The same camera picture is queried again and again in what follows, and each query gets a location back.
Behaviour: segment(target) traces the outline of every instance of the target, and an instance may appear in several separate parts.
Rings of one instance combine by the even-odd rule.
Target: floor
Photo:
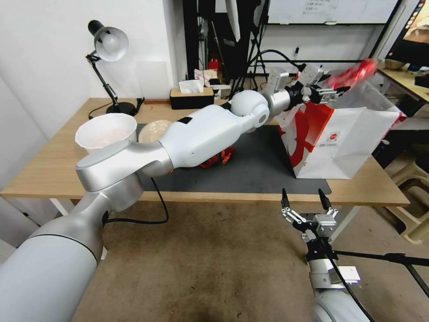
[[[310,321],[313,295],[306,247],[279,215],[277,203],[168,203],[161,226],[111,223],[107,259],[97,269],[73,322]],[[299,212],[318,210],[299,207]],[[159,203],[138,203],[121,214],[163,216]],[[363,207],[334,248],[429,257],[385,217]],[[355,294],[377,322],[427,321],[428,299],[400,265],[340,258],[356,265]],[[418,268],[429,281],[429,269]]]

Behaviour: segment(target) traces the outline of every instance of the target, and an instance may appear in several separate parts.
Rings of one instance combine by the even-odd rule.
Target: monitor
[[[420,0],[386,58],[429,66],[429,0]]]

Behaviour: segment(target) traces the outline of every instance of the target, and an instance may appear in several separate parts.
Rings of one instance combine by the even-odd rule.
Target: paper bowl
[[[123,140],[137,142],[137,122],[123,113],[97,116],[82,124],[75,134],[75,142],[88,153]]]

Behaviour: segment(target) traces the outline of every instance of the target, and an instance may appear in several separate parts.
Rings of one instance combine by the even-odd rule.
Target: red and white bag
[[[390,128],[405,119],[368,82],[330,106],[308,102],[277,116],[295,176],[323,179],[351,179]]]

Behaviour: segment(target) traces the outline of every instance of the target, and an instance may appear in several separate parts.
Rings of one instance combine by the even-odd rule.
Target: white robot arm
[[[76,172],[86,190],[83,199],[68,216],[34,232],[0,266],[2,321],[70,321],[100,261],[105,220],[140,198],[141,176],[201,164],[241,134],[310,99],[309,88],[323,73],[308,65],[295,88],[283,88],[285,76],[273,73],[263,95],[236,94],[231,111],[210,105],[190,114],[173,123],[158,142],[117,142],[79,161]],[[318,95],[324,102],[340,94],[322,90]]]

